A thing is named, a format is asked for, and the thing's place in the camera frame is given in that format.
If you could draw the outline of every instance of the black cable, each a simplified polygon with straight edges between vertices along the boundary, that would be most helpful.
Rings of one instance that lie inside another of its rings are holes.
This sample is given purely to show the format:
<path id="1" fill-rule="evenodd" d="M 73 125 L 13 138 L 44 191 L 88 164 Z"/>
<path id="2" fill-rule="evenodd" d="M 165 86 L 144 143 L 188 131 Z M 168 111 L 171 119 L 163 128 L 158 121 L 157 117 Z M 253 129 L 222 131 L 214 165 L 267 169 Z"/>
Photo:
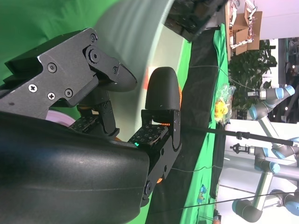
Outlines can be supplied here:
<path id="1" fill-rule="evenodd" d="M 167 211 L 159 211 L 159 212 L 155 212 L 153 214 L 169 212 L 169 211 L 178 211 L 178 210 L 195 208 L 195 207 L 201 207 L 201 206 L 204 206 L 204 205 L 219 204 L 219 203 L 225 203 L 225 202 L 233 202 L 234 200 L 244 200 L 244 199 L 250 199 L 250 198 L 255 198 L 255 197 L 263 197 L 263 196 L 269 196 L 269 195 L 295 194 L 295 193 L 296 192 L 280 192 L 280 193 L 272 193 L 272 194 L 270 193 L 270 194 L 265 194 L 265 195 L 254 195 L 254 196 L 235 198 L 235 199 L 230 199 L 230 200 L 220 201 L 220 202 L 213 202 L 213 203 L 207 203 L 207 204 L 197 204 L 197 205 L 192 205 L 192 206 L 186 206 L 186 207 L 183 207 L 183 208 L 180 208 L 180 209 L 171 209 L 171 210 L 167 210 Z"/>

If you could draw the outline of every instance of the black robot arm segment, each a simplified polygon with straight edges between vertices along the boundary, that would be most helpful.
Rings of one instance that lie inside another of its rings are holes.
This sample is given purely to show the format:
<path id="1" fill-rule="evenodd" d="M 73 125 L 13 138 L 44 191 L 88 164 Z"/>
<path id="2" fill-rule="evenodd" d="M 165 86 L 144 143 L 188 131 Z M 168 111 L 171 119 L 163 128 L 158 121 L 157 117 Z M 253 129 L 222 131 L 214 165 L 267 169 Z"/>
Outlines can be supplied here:
<path id="1" fill-rule="evenodd" d="M 50 106 L 74 107 L 96 86 L 133 90 L 136 78 L 97 39 L 91 28 L 61 35 L 7 62 L 13 75 L 0 88 L 0 110 L 44 119 Z"/>

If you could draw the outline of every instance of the green leaves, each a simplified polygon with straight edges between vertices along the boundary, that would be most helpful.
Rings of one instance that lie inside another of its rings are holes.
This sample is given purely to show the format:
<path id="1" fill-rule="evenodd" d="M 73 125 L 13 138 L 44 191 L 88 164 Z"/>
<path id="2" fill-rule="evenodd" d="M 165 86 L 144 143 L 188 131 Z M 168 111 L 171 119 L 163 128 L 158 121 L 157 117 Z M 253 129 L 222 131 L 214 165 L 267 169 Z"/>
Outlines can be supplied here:
<path id="1" fill-rule="evenodd" d="M 259 102 L 255 98 L 245 98 L 245 92 L 250 89 L 260 89 L 262 85 L 262 76 L 270 70 L 270 67 L 277 64 L 274 56 L 271 55 L 270 41 L 260 41 L 260 50 L 249 50 L 240 55 L 234 55 L 228 66 L 230 77 L 245 85 L 248 88 L 240 86 L 232 81 L 237 90 L 234 93 L 233 108 L 247 110 L 252 104 Z M 265 82 L 266 88 L 271 87 L 271 82 Z"/>

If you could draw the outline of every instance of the black cloth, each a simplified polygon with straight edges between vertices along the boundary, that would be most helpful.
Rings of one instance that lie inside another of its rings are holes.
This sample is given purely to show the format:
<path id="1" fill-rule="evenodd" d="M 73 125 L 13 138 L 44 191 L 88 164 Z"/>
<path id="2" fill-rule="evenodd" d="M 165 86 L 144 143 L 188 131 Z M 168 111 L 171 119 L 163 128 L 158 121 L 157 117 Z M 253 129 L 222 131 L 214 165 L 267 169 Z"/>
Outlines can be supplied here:
<path id="1" fill-rule="evenodd" d="M 192 43 L 188 78 L 183 88 L 181 124 L 208 127 L 214 88 L 218 76 L 217 53 L 213 44 L 215 29 L 203 32 Z M 181 132 L 182 149 L 173 167 L 194 170 L 205 133 Z M 171 170 L 167 179 L 157 184 L 152 195 L 146 224 L 179 224 L 193 173 Z"/>
<path id="2" fill-rule="evenodd" d="M 217 124 L 216 129 L 225 130 L 225 125 Z M 213 166 L 223 167 L 226 135 L 216 134 L 213 150 Z M 213 167 L 210 185 L 210 196 L 216 199 L 217 184 L 222 169 Z"/>

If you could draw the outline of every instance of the wire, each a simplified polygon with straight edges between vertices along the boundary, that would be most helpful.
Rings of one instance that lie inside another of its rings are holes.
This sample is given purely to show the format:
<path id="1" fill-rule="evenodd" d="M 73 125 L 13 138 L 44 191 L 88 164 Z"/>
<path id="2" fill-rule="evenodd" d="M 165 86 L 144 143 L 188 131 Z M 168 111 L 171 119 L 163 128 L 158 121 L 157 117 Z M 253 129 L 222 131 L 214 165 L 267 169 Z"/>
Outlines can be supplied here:
<path id="1" fill-rule="evenodd" d="M 155 212 L 153 214 L 169 212 L 169 211 L 177 211 L 177 210 L 183 210 L 183 209 L 189 209 L 189 208 L 196 208 L 196 207 L 201 207 L 201 206 L 204 206 L 204 205 L 232 202 L 232 201 L 235 201 L 235 200 L 245 200 L 245 199 L 250 199 L 250 198 L 255 198 L 255 197 L 263 197 L 263 196 L 269 196 L 269 195 L 281 195 L 281 194 L 295 194 L 295 193 L 296 192 L 279 192 L 279 193 L 270 193 L 270 194 L 265 194 L 265 195 L 254 195 L 254 196 L 230 199 L 230 200 L 220 201 L 220 202 L 213 202 L 213 203 L 207 203 L 207 204 L 197 204 L 197 205 L 192 205 L 192 206 L 186 206 L 186 207 L 183 207 L 183 208 L 180 208 L 180 209 L 171 209 L 171 210 L 167 210 L 167 211 L 159 211 L 159 212 Z"/>
<path id="2" fill-rule="evenodd" d="M 247 89 L 249 89 L 249 90 L 254 90 L 254 89 L 251 89 L 251 88 L 249 88 L 249 87 L 247 87 L 247 86 L 245 86 L 245 85 L 243 85 L 243 84 L 241 84 L 241 83 L 239 83 L 239 82 L 237 82 L 237 81 L 235 81 L 235 80 L 233 80 L 231 77 L 229 77 L 229 75 L 222 69 L 222 68 L 220 68 L 219 66 L 216 66 L 216 65 L 198 65 L 198 66 L 191 66 L 191 67 L 189 67 L 189 69 L 192 69 L 192 68 L 199 68 L 199 67 L 216 67 L 216 68 L 218 68 L 219 70 L 221 70 L 231 81 L 233 81 L 234 83 L 236 83 L 236 84 L 238 84 L 238 85 L 240 85 L 240 86 L 243 86 L 243 87 L 245 87 L 245 88 L 247 88 Z"/>
<path id="3" fill-rule="evenodd" d="M 202 167 L 200 169 L 197 169 L 197 170 L 193 170 L 193 171 L 187 171 L 187 170 L 183 170 L 183 169 L 178 169 L 178 168 L 171 168 L 171 169 L 174 169 L 174 170 L 178 170 L 178 171 L 181 171 L 181 172 L 185 172 L 185 173 L 193 173 L 193 172 L 197 172 L 197 171 L 201 171 L 203 169 L 212 169 L 213 167 L 216 167 L 216 168 L 219 168 L 219 169 L 222 169 L 223 167 L 218 167 L 218 166 L 211 166 L 211 167 Z"/>

